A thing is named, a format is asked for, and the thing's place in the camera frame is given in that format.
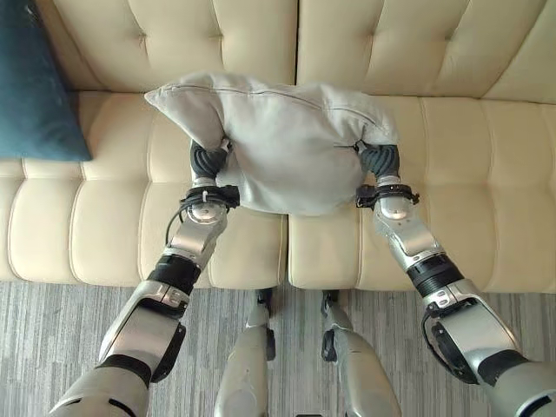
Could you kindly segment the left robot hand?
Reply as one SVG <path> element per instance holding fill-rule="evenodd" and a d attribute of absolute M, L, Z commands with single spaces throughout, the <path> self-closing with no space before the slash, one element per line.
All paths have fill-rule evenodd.
<path fill-rule="evenodd" d="M 215 149 L 205 149 L 192 141 L 189 149 L 192 187 L 216 186 L 216 178 L 226 166 L 230 151 L 231 144 L 228 139 L 224 139 Z"/>

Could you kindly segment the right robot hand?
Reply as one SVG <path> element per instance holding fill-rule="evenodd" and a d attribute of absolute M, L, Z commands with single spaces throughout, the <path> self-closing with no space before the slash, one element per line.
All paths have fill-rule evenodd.
<path fill-rule="evenodd" d="M 395 144 L 373 145 L 359 141 L 353 149 L 361 164 L 361 184 L 368 173 L 376 180 L 383 176 L 400 176 L 400 155 Z"/>

